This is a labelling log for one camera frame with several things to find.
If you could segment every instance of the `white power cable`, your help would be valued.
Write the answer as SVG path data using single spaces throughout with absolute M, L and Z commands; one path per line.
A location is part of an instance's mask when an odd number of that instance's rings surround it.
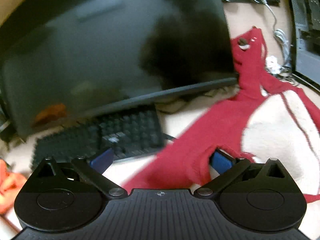
M 290 45 L 289 45 L 289 41 L 287 39 L 287 36 L 285 35 L 284 31 L 281 29 L 276 29 L 276 24 L 277 24 L 277 18 L 275 13 L 273 12 L 273 10 L 270 8 L 270 6 L 267 3 L 267 0 L 258 0 L 261 1 L 272 13 L 275 22 L 273 24 L 272 30 L 273 30 L 273 36 L 275 37 L 276 41 L 278 42 L 278 44 L 281 46 L 282 49 L 282 55 L 283 55 L 283 59 L 284 59 L 284 67 L 288 67 L 291 68 L 291 64 L 290 64 Z

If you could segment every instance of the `black keyboard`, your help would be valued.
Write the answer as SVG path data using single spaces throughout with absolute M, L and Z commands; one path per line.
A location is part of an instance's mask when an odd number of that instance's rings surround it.
M 154 106 L 140 106 L 98 117 L 92 122 L 66 128 L 40 138 L 32 160 L 34 170 L 45 157 L 69 162 L 112 147 L 114 161 L 153 154 L 164 147 L 164 136 Z

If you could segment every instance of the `red cloth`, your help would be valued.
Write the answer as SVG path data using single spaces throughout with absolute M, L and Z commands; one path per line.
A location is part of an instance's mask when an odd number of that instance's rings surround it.
M 239 38 L 249 42 L 247 51 L 239 48 Z M 153 162 L 124 185 L 128 192 L 133 188 L 172 189 L 204 185 L 211 180 L 208 162 L 216 148 L 233 157 L 248 157 L 247 153 L 241 152 L 241 136 L 252 113 L 267 99 L 261 95 L 260 86 L 270 95 L 287 90 L 296 92 L 320 129 L 320 110 L 303 90 L 281 82 L 265 71 L 267 47 L 260 29 L 254 27 L 231 40 L 231 46 L 235 69 L 240 74 L 239 93 L 214 104 L 179 139 L 158 153 Z M 306 199 L 312 202 L 319 196 L 308 195 Z

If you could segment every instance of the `desk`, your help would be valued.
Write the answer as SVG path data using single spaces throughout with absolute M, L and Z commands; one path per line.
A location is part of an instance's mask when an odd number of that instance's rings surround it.
M 4 22 L 11 11 L 16 8 L 23 0 L 1 0 L 0 5 L 0 24 Z M 272 25 L 273 16 L 269 10 L 262 5 L 257 4 L 224 4 L 225 14 L 229 25 L 230 36 L 236 37 L 253 25 L 261 28 L 265 37 L 268 54 L 274 55 L 282 62 L 281 49 L 273 38 Z M 290 38 L 291 33 L 291 16 L 289 11 L 288 0 L 281 0 L 280 7 L 273 7 L 274 13 L 277 16 L 277 28 L 282 29 Z M 320 97 L 303 87 L 309 98 L 320 107 Z M 172 136 L 179 136 L 187 127 L 189 127 L 199 116 L 206 111 L 212 104 L 217 101 L 217 98 L 196 98 L 183 111 L 173 115 L 160 114 L 163 131 Z M 29 164 L 33 152 L 33 147 L 37 137 L 49 133 L 43 132 L 31 136 L 27 143 L 13 148 L 7 155 L 6 161 L 9 164 L 15 163 L 15 172 L 30 174 Z M 129 162 L 121 162 L 113 164 L 104 175 L 117 184 L 122 184 L 128 177 L 137 172 L 143 166 L 152 161 L 153 157 L 141 158 Z M 11 221 L 17 228 L 20 228 L 19 222 L 14 214 L 14 210 L 10 210 L 6 218 Z M 300 226 L 300 229 L 311 239 L 316 239 L 320 236 L 320 201 L 308 204 L 308 210 L 305 218 Z

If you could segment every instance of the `monitor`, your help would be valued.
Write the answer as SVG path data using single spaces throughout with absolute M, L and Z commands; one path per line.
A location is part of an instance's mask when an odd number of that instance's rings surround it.
M 0 65 L 22 138 L 237 81 L 221 0 L 25 0 L 0 27 Z M 60 119 L 36 122 L 54 106 Z

